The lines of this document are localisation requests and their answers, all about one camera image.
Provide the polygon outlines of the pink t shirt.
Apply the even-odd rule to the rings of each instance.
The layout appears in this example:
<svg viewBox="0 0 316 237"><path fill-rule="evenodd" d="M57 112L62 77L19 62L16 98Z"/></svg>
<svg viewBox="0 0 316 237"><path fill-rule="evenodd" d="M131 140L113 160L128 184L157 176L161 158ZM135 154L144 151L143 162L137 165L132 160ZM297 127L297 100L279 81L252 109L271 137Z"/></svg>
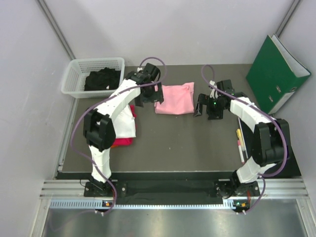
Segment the pink t shirt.
<svg viewBox="0 0 316 237"><path fill-rule="evenodd" d="M194 82L183 85L163 85L164 101L155 103L155 113L163 115L184 115L194 112Z"/></svg>

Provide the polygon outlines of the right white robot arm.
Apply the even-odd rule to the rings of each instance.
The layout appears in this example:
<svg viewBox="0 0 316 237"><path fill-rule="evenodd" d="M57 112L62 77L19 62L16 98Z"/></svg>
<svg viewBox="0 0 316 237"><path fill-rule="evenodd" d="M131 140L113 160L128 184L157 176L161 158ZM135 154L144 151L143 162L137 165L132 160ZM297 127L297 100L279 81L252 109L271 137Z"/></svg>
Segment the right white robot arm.
<svg viewBox="0 0 316 237"><path fill-rule="evenodd" d="M236 115L253 133L250 157L235 170L231 177L228 195L243 195L260 175L282 163L292 154L289 125L283 119L266 116L242 92L235 92L230 80L209 82L211 93L200 94L194 117L202 115L203 107L209 120L223 118L225 110Z"/></svg>

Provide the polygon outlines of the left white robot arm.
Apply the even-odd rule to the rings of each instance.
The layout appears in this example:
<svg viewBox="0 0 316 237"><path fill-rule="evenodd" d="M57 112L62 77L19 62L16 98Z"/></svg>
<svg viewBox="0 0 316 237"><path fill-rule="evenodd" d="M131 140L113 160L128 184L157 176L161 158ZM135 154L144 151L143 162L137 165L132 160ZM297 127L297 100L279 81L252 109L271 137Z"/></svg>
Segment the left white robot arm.
<svg viewBox="0 0 316 237"><path fill-rule="evenodd" d="M130 72L107 101L84 116L83 135L93 160L91 178L85 185L85 197L108 197L113 193L108 179L112 174L110 149L118 135L114 122L132 100L136 106L149 102L162 103L160 76L160 69L147 63L143 69Z"/></svg>

